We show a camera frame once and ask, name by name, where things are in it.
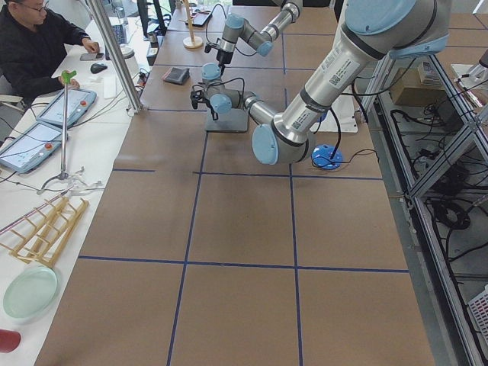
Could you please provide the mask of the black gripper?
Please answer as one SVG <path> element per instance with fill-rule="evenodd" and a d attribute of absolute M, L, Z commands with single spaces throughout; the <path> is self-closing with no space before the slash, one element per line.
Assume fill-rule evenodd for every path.
<path fill-rule="evenodd" d="M 210 115 L 212 117 L 213 121 L 219 120 L 219 114 L 215 111 L 213 105 L 211 104 L 211 101 L 209 98 L 205 99 L 205 105 L 207 106 L 207 109 L 210 111 Z"/>
<path fill-rule="evenodd" d="M 223 75 L 226 65 L 229 65 L 232 62 L 232 58 L 233 58 L 233 51 L 231 52 L 225 50 L 217 51 L 217 61 L 218 61 L 218 67 L 220 69 L 220 76 Z"/>

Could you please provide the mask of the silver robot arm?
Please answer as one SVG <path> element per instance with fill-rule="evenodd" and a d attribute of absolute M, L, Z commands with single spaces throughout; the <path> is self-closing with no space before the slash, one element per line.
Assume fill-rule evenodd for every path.
<path fill-rule="evenodd" d="M 385 56 L 429 56 L 448 42 L 450 1 L 346 1 L 336 31 L 338 42 L 284 111 L 273 111 L 250 91 L 226 88 L 221 75 L 238 40 L 267 56 L 273 41 L 300 17 L 302 7 L 301 1 L 284 1 L 280 13 L 261 31 L 241 15 L 229 14 L 222 37 L 205 47 L 217 50 L 217 62 L 203 66 L 202 88 L 191 93 L 192 106 L 205 104 L 213 119 L 234 108 L 247 111 L 258 122 L 252 151 L 262 164 L 289 164 L 309 157 L 314 144 L 310 128 L 369 62 Z"/>
<path fill-rule="evenodd" d="M 254 28 L 247 19 L 230 13 L 225 21 L 222 37 L 213 46 L 217 50 L 220 74 L 232 61 L 238 40 L 243 40 L 258 55 L 267 56 L 273 42 L 283 34 L 284 29 L 297 22 L 303 9 L 302 1 L 283 1 L 280 12 L 262 29 Z"/>

